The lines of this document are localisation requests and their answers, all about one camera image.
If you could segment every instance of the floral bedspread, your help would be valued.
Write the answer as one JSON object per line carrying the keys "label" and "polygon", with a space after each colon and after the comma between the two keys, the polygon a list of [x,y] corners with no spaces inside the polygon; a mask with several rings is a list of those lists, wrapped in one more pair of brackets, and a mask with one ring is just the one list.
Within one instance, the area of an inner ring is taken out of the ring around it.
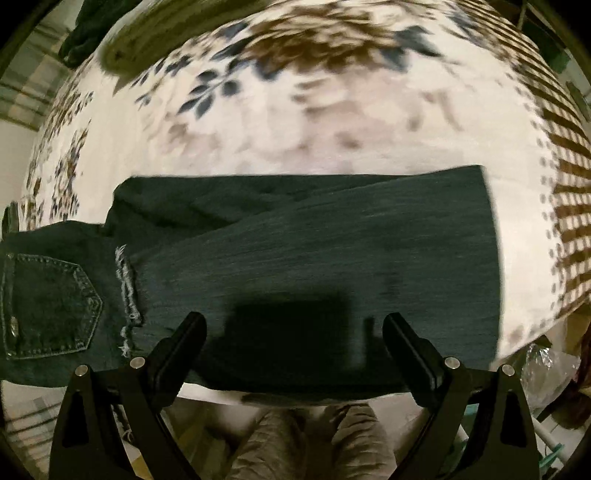
{"label": "floral bedspread", "polygon": [[22,224],[102,222],[133,175],[485,167],[502,264],[498,355],[591,286],[589,142],[570,97],[481,0],[279,0],[124,83],[89,59],[37,140]]}

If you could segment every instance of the metal pin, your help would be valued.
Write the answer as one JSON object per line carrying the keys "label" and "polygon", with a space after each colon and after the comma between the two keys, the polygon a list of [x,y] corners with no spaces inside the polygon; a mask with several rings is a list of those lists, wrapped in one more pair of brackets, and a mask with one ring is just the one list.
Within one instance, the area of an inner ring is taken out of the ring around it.
{"label": "metal pin", "polygon": [[77,377],[84,377],[88,373],[88,366],[87,365],[78,365],[74,373]]}
{"label": "metal pin", "polygon": [[446,365],[446,367],[451,368],[452,370],[455,370],[456,368],[460,367],[461,363],[456,357],[448,356],[445,359],[445,365]]}
{"label": "metal pin", "polygon": [[515,369],[508,365],[505,364],[501,367],[501,370],[503,370],[503,373],[507,376],[507,377],[512,377],[513,375],[515,375]]}
{"label": "metal pin", "polygon": [[132,358],[131,362],[129,362],[129,366],[135,369],[142,368],[145,364],[146,359],[143,356],[137,356],[135,358]]}

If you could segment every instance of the black clamp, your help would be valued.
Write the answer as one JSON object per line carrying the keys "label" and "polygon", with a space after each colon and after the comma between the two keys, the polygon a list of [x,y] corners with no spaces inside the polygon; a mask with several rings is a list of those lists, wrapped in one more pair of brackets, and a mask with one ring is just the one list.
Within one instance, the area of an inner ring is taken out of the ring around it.
{"label": "black clamp", "polygon": [[[154,480],[199,480],[159,412],[177,396],[206,335],[205,318],[190,313],[148,358],[106,372],[79,366],[56,424],[49,479],[137,479],[113,418],[112,405],[122,404]],[[383,337],[415,401],[431,413],[391,480],[539,478],[530,413],[509,365],[488,372],[468,369],[454,357],[444,359],[398,313],[384,320]],[[469,404],[479,404],[472,434],[457,467],[442,475]]]}
{"label": "black clamp", "polygon": [[53,436],[50,480],[137,480],[119,438],[112,405],[123,405],[155,480],[199,480],[164,425],[160,410],[172,404],[207,336],[205,318],[190,313],[172,337],[147,358],[117,370],[76,368]]}

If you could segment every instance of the jeans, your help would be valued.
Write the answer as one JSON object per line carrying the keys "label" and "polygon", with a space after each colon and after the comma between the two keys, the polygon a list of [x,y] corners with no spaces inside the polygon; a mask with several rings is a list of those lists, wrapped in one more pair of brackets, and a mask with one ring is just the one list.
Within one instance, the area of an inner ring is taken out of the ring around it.
{"label": "jeans", "polygon": [[187,381],[311,400],[406,390],[381,340],[391,312],[474,368],[498,339],[479,167],[130,179],[104,225],[8,235],[0,254],[0,377],[17,383],[61,386],[78,364],[147,355],[192,310],[208,340]]}

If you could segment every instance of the khaki pants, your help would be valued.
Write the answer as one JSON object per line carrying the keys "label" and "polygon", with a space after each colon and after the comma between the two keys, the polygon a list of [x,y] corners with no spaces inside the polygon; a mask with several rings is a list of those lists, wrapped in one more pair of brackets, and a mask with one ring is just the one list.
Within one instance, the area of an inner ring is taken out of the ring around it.
{"label": "khaki pants", "polygon": [[[332,408],[333,480],[387,480],[396,468],[386,432],[366,404]],[[302,480],[307,441],[288,410],[271,410],[236,453],[226,480]]]}

